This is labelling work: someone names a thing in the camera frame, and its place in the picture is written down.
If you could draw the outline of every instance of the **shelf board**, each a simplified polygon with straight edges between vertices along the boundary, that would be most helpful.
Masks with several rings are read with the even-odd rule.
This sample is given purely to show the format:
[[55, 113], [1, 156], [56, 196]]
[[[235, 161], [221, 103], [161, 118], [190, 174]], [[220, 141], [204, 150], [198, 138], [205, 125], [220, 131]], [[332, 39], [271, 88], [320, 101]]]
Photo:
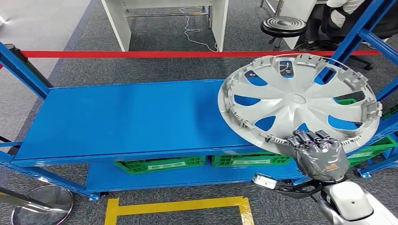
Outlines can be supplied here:
[[253, 147], [220, 115], [217, 94], [223, 81], [51, 89], [14, 163], [70, 164], [82, 162], [78, 157], [127, 160], [128, 154], [159, 158], [172, 151], [197, 150], [193, 154], [198, 155], [198, 150]]
[[304, 176], [294, 160], [286, 165], [212, 167], [207, 164], [174, 170], [128, 175], [113, 162], [93, 162], [87, 175], [86, 189], [90, 192], [123, 191], [149, 188], [173, 188], [249, 182], [254, 173], [262, 173], [277, 180]]

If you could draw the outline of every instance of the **stanchion base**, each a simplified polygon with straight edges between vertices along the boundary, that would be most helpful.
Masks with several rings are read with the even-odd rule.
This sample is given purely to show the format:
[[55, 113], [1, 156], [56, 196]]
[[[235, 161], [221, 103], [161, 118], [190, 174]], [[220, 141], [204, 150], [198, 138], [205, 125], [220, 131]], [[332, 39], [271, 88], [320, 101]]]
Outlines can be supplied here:
[[72, 193], [55, 185], [39, 187], [29, 192], [27, 196], [50, 205], [56, 205], [58, 208], [66, 210], [67, 213], [35, 213], [17, 207], [11, 215], [12, 225], [60, 225], [70, 215], [73, 208]]

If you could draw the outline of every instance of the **desk leg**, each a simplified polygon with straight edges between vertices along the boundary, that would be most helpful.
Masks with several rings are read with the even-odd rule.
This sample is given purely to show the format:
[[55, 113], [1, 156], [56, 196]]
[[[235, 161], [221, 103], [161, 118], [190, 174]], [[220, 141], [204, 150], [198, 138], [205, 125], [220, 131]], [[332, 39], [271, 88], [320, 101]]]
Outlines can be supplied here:
[[217, 42], [219, 52], [222, 52], [224, 46], [225, 23], [227, 21], [229, 0], [213, 0], [211, 10], [211, 22], [214, 39]]
[[123, 4], [120, 0], [101, 0], [109, 22], [116, 35], [117, 42], [123, 52], [129, 50], [131, 30], [124, 16]]
[[[307, 21], [315, 6], [315, 3], [316, 0], [283, 0], [283, 5], [281, 5], [281, 12], [279, 13], [279, 15], [292, 16]], [[299, 37], [284, 37], [283, 39], [290, 49], [294, 49], [297, 41], [299, 40]]]
[[275, 15], [274, 16], [279, 16], [279, 14], [281, 13], [281, 10], [282, 10], [282, 6], [283, 6], [283, 0], [279, 0], [278, 1], [278, 6], [276, 7], [276, 10], [275, 10]]
[[208, 7], [207, 7], [207, 12], [209, 13], [209, 15], [207, 16], [207, 20], [208, 20], [208, 23], [209, 23], [209, 28], [211, 29], [211, 27], [212, 27], [212, 19], [213, 19], [213, 16], [212, 16], [212, 13], [213, 13], [212, 6], [208, 6]]

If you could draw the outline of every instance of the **retractable belt barrier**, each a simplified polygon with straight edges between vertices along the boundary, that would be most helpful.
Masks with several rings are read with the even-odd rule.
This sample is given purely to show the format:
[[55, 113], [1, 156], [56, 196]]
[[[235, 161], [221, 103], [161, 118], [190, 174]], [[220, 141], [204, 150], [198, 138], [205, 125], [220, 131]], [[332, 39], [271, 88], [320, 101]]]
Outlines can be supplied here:
[[[280, 54], [314, 54], [331, 56], [334, 51], [269, 51], [269, 52], [177, 52], [177, 51], [21, 51], [27, 58], [246, 58]], [[356, 50], [352, 55], [381, 55], [376, 50]]]

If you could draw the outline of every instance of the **wheel cover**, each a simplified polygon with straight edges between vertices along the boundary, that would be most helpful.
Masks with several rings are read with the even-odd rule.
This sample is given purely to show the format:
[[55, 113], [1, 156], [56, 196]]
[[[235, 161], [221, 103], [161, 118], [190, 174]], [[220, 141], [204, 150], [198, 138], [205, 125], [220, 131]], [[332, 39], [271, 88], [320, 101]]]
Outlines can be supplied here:
[[[293, 68], [292, 77], [280, 73], [286, 62]], [[317, 75], [324, 68], [334, 70], [335, 74], [326, 84], [319, 84]], [[253, 84], [248, 74], [262, 79], [266, 85]], [[358, 91], [365, 98], [354, 104], [341, 105], [334, 99]], [[237, 96], [258, 102], [242, 105]], [[342, 142], [345, 152], [350, 152], [375, 134], [382, 113], [382, 105], [366, 77], [332, 59], [310, 54], [255, 59], [224, 81], [218, 93], [218, 106], [226, 123], [242, 138], [262, 149], [289, 156], [295, 154], [286, 138], [303, 123], [310, 130], [326, 131]], [[274, 119], [269, 122], [269, 129], [258, 124], [264, 118]], [[335, 125], [347, 126], [347, 121], [357, 126], [348, 129]]]

